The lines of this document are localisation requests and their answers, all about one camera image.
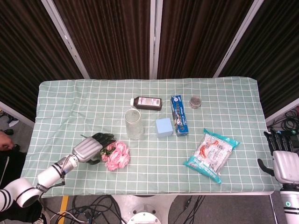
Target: green checkered tablecloth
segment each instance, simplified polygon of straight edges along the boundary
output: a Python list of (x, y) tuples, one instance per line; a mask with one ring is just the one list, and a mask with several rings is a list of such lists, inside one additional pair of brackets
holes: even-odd
[[(189, 134), (177, 137), (174, 132), (158, 139), (155, 121), (172, 119), (172, 95), (183, 98)], [(200, 95), (199, 109), (189, 107), (192, 95)], [(129, 140), (124, 113), (131, 108), (130, 99), (138, 96), (161, 98), (163, 107), (158, 112), (140, 110), (145, 135)], [(183, 165), (200, 143), (204, 127), (241, 142), (221, 170), (222, 184)], [(256, 161), (261, 158), (272, 167), (265, 130), (256, 80), (247, 77), (47, 81), (40, 85), (22, 176), (35, 186), (37, 175), (70, 154), (84, 139), (81, 134), (103, 132), (129, 146), (129, 164), (110, 172), (103, 162), (80, 163), (66, 175), (64, 187), (52, 188), (46, 196), (273, 191), (279, 183)]]

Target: brown medicine bottle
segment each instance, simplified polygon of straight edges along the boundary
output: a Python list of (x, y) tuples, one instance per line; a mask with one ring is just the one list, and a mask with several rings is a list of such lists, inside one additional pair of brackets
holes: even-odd
[(150, 97), (136, 97), (131, 98), (131, 106), (137, 109), (155, 110), (160, 111), (162, 109), (162, 99), (150, 98)]

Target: robotic hand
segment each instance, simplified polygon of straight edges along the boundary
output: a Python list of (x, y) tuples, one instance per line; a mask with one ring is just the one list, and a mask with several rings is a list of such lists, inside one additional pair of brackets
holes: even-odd
[(273, 169), (267, 168), (261, 159), (258, 165), (262, 171), (274, 176), (282, 184), (280, 196), (284, 203), (288, 224), (299, 223), (299, 155), (294, 152), (291, 140), (271, 129), (264, 132), (273, 160)]
[[(35, 188), (25, 178), (12, 181), (4, 189), (0, 190), (0, 212), (8, 209), (12, 205), (13, 200), (22, 208), (28, 207), (50, 188), (65, 185), (64, 176), (74, 169), (79, 162), (95, 164), (91, 158), (102, 148), (113, 142), (115, 140), (112, 134), (97, 133), (92, 137), (86, 138), (74, 147), (72, 154), (62, 158), (41, 172), (37, 176), (38, 183)], [(60, 178), (62, 182), (53, 185)]]

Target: plastic bag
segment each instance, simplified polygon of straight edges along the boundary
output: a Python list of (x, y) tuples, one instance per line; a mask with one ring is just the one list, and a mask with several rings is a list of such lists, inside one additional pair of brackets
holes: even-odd
[(217, 174), (240, 143), (232, 138), (209, 132), (205, 128), (204, 134), (201, 144), (184, 165), (210, 177), (216, 183), (221, 183)]

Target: dark brown curtain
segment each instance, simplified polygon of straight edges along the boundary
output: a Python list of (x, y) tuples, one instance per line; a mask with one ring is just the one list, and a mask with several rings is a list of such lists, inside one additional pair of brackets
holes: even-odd
[(264, 1), (221, 76), (257, 80), (266, 117), (299, 98), (299, 1)]
[(0, 101), (35, 120), (38, 86), (83, 78), (41, 1), (0, 1)]
[(157, 77), (212, 77), (252, 2), (164, 0)]
[(54, 0), (91, 78), (149, 78), (150, 0)]

